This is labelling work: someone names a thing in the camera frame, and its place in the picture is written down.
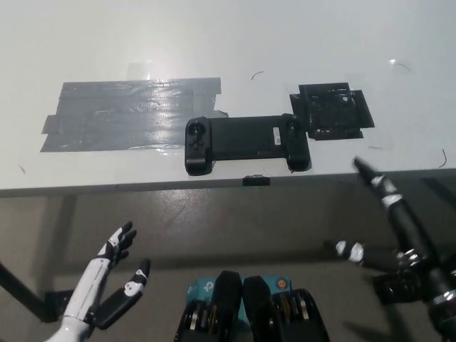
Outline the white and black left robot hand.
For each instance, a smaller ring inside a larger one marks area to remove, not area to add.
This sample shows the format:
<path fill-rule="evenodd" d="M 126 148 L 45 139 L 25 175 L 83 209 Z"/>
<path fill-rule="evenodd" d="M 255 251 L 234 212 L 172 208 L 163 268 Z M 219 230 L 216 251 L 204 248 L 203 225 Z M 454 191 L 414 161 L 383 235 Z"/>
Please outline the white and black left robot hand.
<path fill-rule="evenodd" d="M 142 297 L 150 275 L 150 260 L 143 259 L 124 286 L 102 301 L 111 271 L 125 259 L 137 231 L 131 221 L 119 227 L 88 263 L 63 314 L 63 321 L 77 323 L 84 332 L 106 330 Z"/>

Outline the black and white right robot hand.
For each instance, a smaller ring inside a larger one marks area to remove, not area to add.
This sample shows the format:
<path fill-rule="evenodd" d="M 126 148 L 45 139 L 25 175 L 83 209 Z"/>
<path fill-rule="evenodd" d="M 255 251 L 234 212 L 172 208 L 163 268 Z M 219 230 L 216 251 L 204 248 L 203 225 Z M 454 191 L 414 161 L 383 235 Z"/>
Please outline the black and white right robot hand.
<path fill-rule="evenodd" d="M 332 243 L 337 255 L 376 271 L 408 272 L 419 282 L 423 301 L 440 303 L 455 298 L 455 276 L 441 260 L 423 223 L 389 177 L 359 157 L 353 166 L 367 188 L 379 200 L 398 243 L 387 251 L 346 239 Z"/>

